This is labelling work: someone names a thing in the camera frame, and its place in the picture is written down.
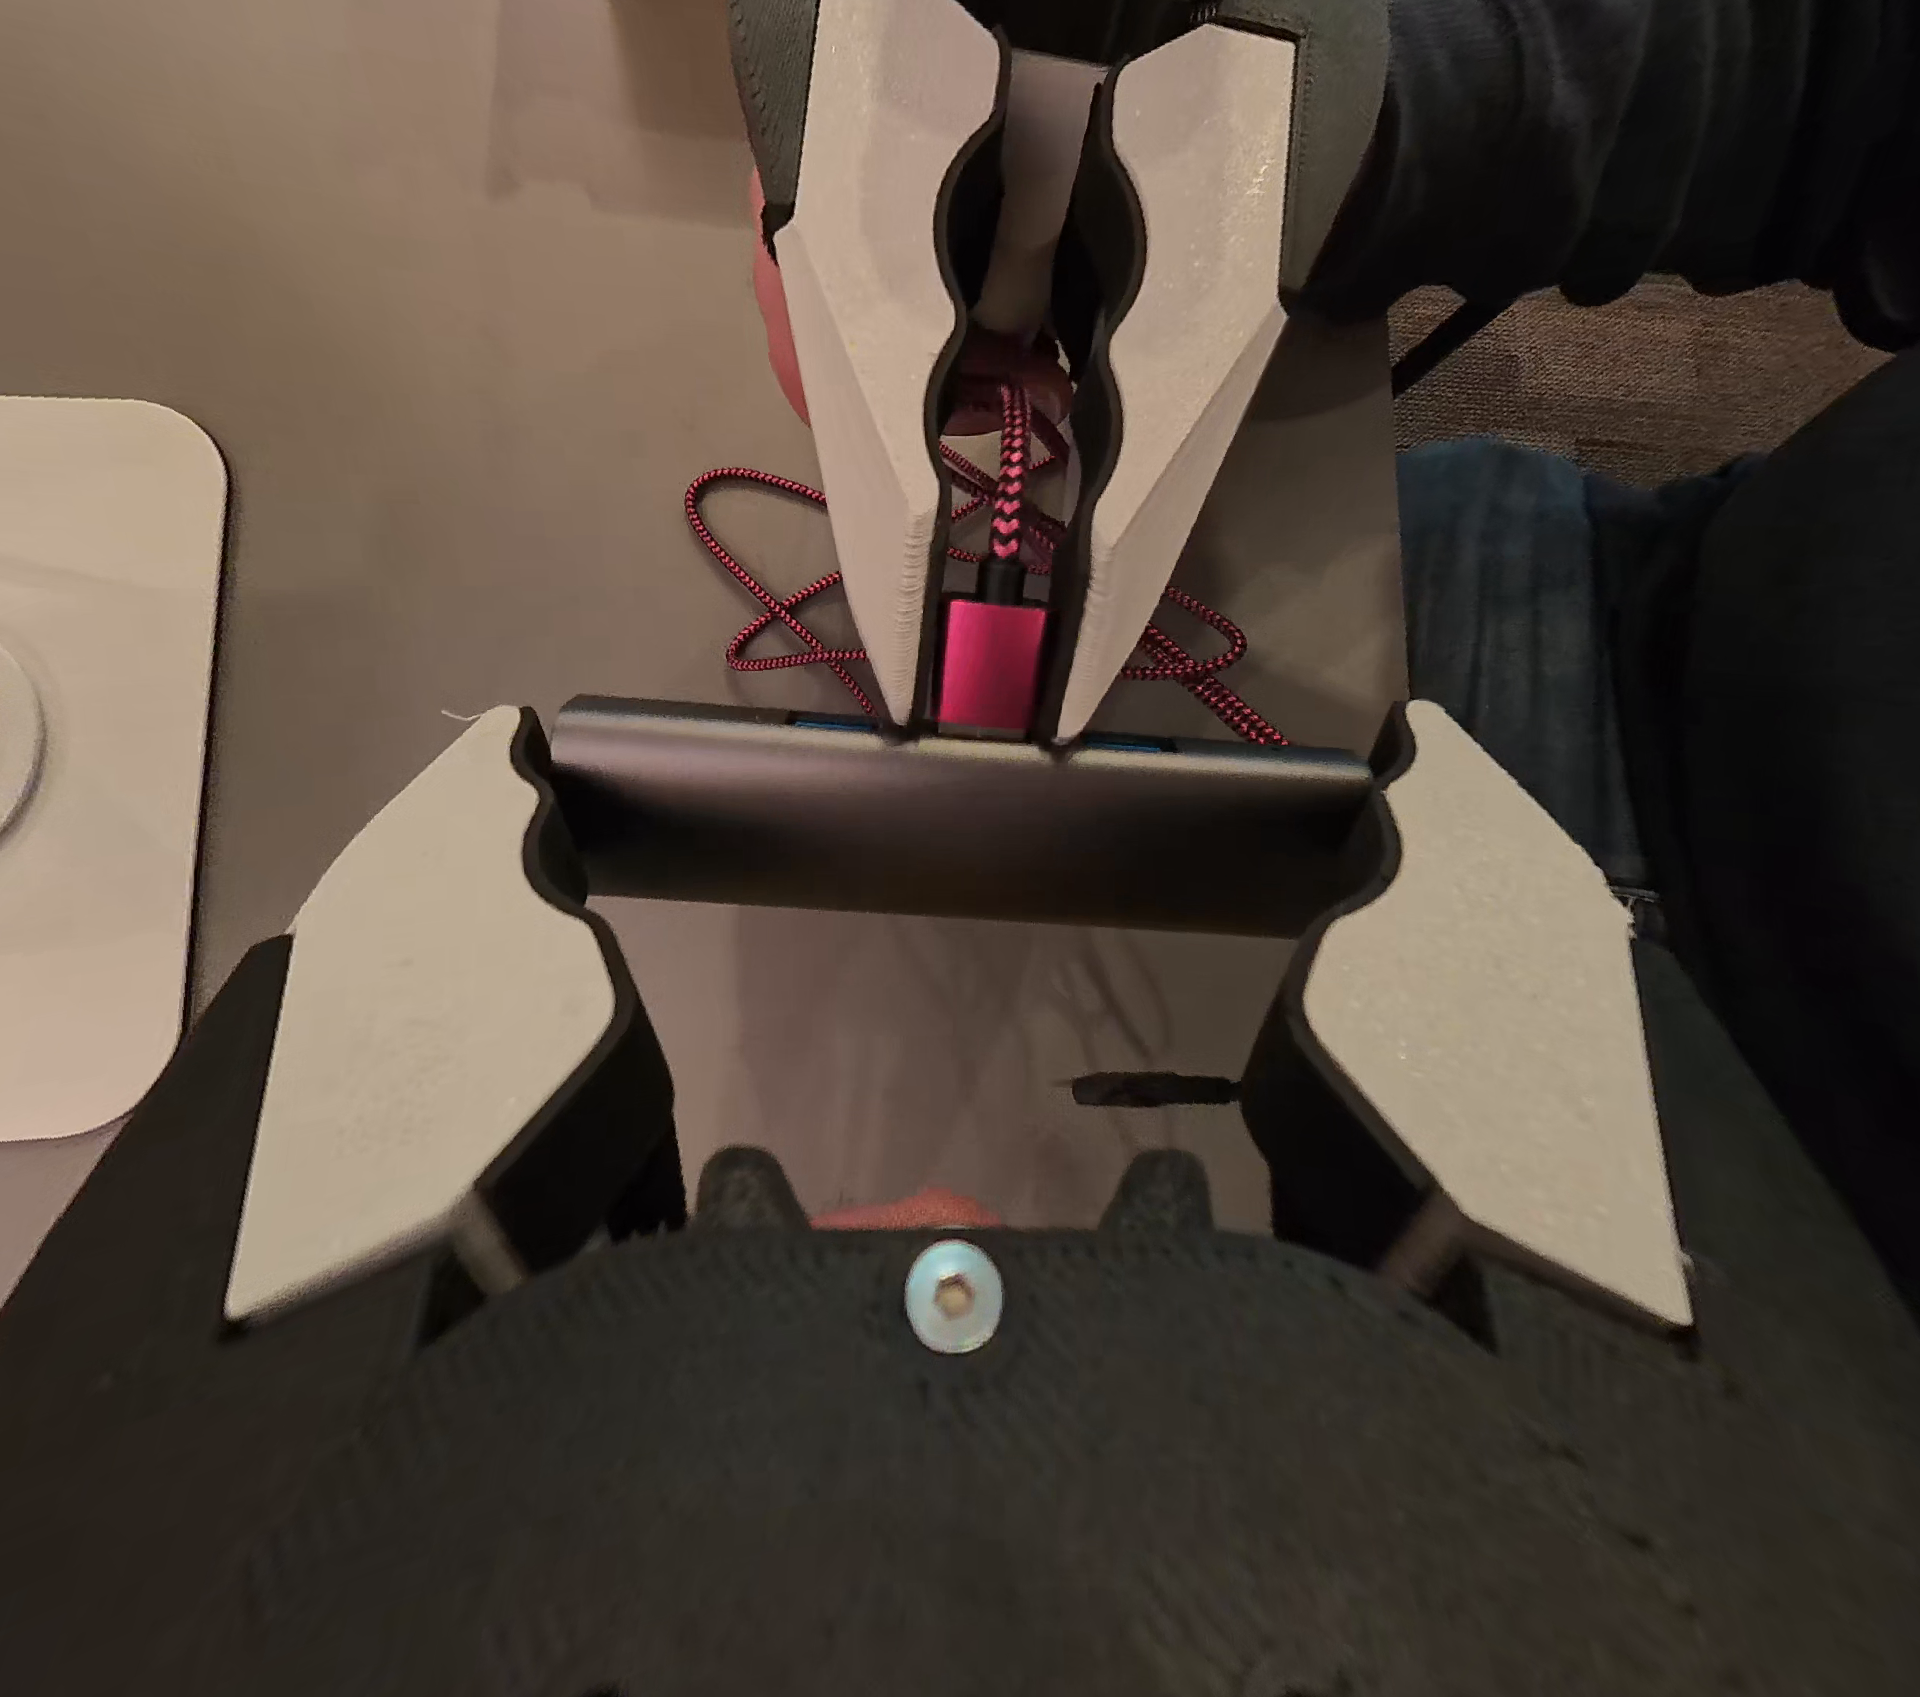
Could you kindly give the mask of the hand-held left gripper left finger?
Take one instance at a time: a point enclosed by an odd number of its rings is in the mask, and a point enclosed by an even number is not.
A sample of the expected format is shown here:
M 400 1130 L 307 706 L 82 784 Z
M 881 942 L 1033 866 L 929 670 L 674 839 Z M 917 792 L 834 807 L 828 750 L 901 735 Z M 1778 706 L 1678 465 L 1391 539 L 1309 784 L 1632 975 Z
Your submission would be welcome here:
M 292 925 L 223 1318 L 413 1252 L 501 1296 L 611 1230 L 674 1085 L 548 781 L 495 706 L 323 870 Z

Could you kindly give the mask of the dark grey usb hub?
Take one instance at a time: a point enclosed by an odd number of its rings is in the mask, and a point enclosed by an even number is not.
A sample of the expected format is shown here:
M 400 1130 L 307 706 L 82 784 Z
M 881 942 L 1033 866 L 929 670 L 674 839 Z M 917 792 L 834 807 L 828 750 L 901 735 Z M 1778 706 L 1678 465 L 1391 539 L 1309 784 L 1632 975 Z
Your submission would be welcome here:
M 548 749 L 602 897 L 1297 939 L 1380 866 L 1375 781 L 1343 750 L 588 696 Z

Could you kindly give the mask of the person's right forearm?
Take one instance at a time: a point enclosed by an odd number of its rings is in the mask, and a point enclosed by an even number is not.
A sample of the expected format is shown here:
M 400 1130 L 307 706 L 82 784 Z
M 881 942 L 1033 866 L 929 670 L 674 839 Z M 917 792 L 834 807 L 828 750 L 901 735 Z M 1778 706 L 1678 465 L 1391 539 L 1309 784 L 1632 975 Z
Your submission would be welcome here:
M 1874 349 L 1918 334 L 1918 0 L 1388 0 L 1373 140 L 1308 307 L 1443 287 L 1608 303 L 1832 292 Z

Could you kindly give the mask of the person's right hand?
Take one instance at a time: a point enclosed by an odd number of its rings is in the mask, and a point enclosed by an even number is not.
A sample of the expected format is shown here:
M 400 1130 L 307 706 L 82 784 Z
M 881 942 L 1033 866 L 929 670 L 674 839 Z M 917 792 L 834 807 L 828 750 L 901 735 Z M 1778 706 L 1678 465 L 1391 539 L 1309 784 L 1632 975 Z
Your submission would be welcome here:
M 793 415 L 810 427 L 804 393 L 804 374 L 783 292 L 779 266 L 764 240 L 755 240 L 752 254 L 752 290 L 762 321 L 765 354 L 779 395 Z

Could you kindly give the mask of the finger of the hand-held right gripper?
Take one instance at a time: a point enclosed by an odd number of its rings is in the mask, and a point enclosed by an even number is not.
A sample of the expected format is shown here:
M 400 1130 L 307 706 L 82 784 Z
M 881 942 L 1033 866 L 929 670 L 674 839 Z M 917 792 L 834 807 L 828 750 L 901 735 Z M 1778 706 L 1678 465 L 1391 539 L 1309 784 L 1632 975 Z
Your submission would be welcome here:
M 778 269 L 845 602 L 898 727 L 948 513 L 929 397 L 964 298 L 943 207 L 999 85 L 999 42 L 956 0 L 818 2 Z
M 1098 311 L 1060 742 L 1134 653 L 1278 347 L 1291 82 L 1289 41 L 1205 24 L 1120 67 L 1096 104 L 1074 197 Z

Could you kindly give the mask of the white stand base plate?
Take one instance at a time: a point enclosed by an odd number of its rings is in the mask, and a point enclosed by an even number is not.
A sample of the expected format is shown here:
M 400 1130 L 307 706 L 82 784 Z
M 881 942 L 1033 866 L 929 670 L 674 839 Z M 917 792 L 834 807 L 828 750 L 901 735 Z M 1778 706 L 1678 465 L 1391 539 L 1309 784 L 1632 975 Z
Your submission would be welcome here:
M 227 467 L 135 399 L 1 399 L 1 1138 L 127 1114 L 179 1036 Z

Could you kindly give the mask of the black floor stand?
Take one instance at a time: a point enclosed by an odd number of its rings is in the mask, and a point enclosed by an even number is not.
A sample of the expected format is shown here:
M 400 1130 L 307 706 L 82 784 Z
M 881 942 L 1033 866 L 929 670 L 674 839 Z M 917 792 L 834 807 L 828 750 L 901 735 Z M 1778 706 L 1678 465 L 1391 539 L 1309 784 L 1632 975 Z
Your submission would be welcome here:
M 1511 305 L 1511 297 L 1464 300 L 1455 305 L 1432 330 L 1393 358 L 1389 369 L 1391 397 L 1404 397 L 1426 374 L 1438 369 L 1439 363 L 1447 360 L 1498 321 Z

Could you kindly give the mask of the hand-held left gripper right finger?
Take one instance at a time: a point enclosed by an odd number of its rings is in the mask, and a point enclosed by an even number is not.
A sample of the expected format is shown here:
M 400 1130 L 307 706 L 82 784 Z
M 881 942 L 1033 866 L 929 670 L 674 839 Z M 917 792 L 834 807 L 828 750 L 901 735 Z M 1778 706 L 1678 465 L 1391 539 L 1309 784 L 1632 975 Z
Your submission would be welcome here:
M 1274 1229 L 1422 1298 L 1479 1254 L 1692 1327 L 1625 908 L 1451 716 L 1393 709 L 1358 883 L 1243 1072 Z

